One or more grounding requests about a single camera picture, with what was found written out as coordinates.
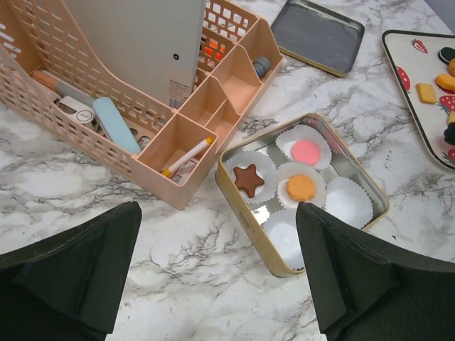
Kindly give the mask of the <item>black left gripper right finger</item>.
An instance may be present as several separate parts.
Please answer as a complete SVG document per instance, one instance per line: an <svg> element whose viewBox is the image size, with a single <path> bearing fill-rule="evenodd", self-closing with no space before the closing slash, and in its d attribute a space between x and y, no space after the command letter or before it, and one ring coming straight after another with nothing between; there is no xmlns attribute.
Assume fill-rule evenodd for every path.
<svg viewBox="0 0 455 341"><path fill-rule="evenodd" d="M454 264L397 247L301 202L296 227L328 340L453 340Z"/></svg>

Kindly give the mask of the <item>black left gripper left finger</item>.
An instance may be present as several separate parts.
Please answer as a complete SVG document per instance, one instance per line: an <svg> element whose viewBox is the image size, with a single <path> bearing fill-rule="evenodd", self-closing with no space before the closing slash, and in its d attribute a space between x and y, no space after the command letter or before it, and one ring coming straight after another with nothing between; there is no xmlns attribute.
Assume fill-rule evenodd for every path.
<svg viewBox="0 0 455 341"><path fill-rule="evenodd" d="M1 255L2 340L105 340L114 329L141 224L125 202Z"/></svg>

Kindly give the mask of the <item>pink round macaron cookie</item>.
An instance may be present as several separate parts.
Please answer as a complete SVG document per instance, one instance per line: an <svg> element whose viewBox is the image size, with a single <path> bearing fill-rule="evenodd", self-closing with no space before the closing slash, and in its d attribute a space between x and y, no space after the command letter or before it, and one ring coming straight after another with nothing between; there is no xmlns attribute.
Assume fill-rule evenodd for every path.
<svg viewBox="0 0 455 341"><path fill-rule="evenodd" d="M312 140L297 141L291 148L291 156L294 160L314 166L320 159L320 148Z"/></svg>

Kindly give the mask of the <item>brown star cookie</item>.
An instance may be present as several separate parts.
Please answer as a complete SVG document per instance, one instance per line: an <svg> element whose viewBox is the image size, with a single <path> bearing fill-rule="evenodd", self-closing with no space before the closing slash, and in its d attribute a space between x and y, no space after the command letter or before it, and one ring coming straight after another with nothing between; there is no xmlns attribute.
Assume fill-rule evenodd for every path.
<svg viewBox="0 0 455 341"><path fill-rule="evenodd" d="M238 190L243 190L248 198L255 196L258 187L264 185L264 179L258 176L255 164L250 164L246 168L234 167L235 185Z"/></svg>

